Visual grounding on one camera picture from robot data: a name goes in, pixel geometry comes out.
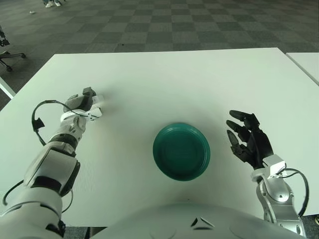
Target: gray carpet tile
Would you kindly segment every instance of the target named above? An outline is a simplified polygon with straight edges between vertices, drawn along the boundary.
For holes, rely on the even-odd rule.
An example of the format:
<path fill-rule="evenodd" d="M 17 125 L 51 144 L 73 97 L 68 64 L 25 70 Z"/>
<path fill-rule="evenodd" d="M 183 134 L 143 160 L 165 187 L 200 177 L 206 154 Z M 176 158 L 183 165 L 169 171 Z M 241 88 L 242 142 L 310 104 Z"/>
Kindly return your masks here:
<path fill-rule="evenodd" d="M 1 76 L 17 91 L 56 53 L 141 52 L 279 47 L 318 52 L 313 0 L 2 0 L 0 24 L 14 72 Z M 0 109 L 8 100 L 0 92 Z"/>

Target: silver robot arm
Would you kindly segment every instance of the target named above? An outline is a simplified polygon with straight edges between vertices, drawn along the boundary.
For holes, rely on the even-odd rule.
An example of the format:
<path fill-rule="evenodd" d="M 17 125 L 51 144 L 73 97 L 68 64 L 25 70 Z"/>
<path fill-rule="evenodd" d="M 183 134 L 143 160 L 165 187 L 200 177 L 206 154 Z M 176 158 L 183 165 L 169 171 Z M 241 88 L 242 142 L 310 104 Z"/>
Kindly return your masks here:
<path fill-rule="evenodd" d="M 83 96 L 73 96 L 65 103 L 68 109 L 64 109 L 58 131 L 32 162 L 23 191 L 0 218 L 1 238 L 63 238 L 62 197 L 72 189 L 80 169 L 75 149 L 87 120 L 102 115 L 98 107 L 102 99 L 86 88 Z"/>
<path fill-rule="evenodd" d="M 299 215 L 294 208 L 294 194 L 284 181 L 286 164 L 279 156 L 273 153 L 267 135 L 259 129 L 259 122 L 254 114 L 239 111 L 230 111 L 230 115 L 244 123 L 227 120 L 227 125 L 236 133 L 246 145 L 239 144 L 237 137 L 230 130 L 227 131 L 233 153 L 243 162 L 253 168 L 252 180 L 258 183 L 257 197 L 264 210 L 264 220 L 277 224 L 301 236 L 306 236 L 301 215 L 305 212 L 308 203 L 308 182 L 300 173 L 306 185 L 306 199 Z"/>
<path fill-rule="evenodd" d="M 264 209 L 264 220 L 305 237 L 303 222 L 295 211 L 294 193 L 281 178 L 286 174 L 285 162 L 275 154 L 263 161 L 265 168 L 256 169 L 251 176 L 258 182 L 256 193 Z"/>

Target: white robotic hand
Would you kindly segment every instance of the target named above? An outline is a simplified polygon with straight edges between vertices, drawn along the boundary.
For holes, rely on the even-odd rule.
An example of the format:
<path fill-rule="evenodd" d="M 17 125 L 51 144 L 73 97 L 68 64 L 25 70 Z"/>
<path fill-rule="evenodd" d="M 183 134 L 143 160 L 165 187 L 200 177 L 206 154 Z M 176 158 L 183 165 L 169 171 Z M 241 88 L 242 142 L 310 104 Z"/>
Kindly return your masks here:
<path fill-rule="evenodd" d="M 28 168 L 24 177 L 24 190 L 12 200 L 0 218 L 0 237 L 5 239 L 39 238 L 60 239 L 65 232 L 61 220 L 62 197 L 73 187 L 80 169 L 75 149 L 85 131 L 87 120 L 102 115 L 98 97 L 91 88 L 83 95 L 72 96 L 66 103 L 45 101 L 64 105 L 61 125 L 48 143 L 38 134 L 44 124 L 35 120 L 32 125 L 39 136 L 43 149 Z"/>

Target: green plate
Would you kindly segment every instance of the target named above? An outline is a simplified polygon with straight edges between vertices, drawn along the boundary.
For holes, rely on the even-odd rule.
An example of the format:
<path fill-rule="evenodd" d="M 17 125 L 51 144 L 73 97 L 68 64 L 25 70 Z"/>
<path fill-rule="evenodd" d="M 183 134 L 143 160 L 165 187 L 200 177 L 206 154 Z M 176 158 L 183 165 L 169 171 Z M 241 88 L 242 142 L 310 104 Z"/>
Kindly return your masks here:
<path fill-rule="evenodd" d="M 155 138 L 153 156 L 156 165 L 168 177 L 189 181 L 201 175 L 210 159 L 209 144 L 195 127 L 174 123 Z"/>

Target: tabletop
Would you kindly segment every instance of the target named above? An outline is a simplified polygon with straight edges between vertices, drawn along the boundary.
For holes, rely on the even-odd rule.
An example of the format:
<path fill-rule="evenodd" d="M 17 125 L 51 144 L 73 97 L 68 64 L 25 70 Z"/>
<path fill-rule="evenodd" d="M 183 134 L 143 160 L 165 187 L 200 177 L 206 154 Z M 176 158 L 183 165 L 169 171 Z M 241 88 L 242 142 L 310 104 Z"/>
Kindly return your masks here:
<path fill-rule="evenodd" d="M 306 215 L 319 213 L 319 88 L 278 48 L 54 55 L 0 112 L 1 196 L 41 150 L 31 127 L 34 107 L 64 102 L 85 87 L 105 100 L 102 117 L 87 123 L 77 147 L 81 169 L 73 204 L 62 216 L 67 225 L 110 226 L 145 207 L 187 201 L 262 218 L 253 169 L 230 150 L 230 110 L 256 114 L 274 152 L 308 178 Z M 37 111 L 45 140 L 61 114 L 59 105 Z M 157 133 L 174 122 L 196 127 L 210 145 L 209 166 L 192 181 L 168 178 L 153 159 Z M 302 178 L 287 182 L 299 211 Z M 63 198 L 65 207 L 69 200 Z"/>
<path fill-rule="evenodd" d="M 319 86 L 319 52 L 294 52 L 286 55 Z"/>

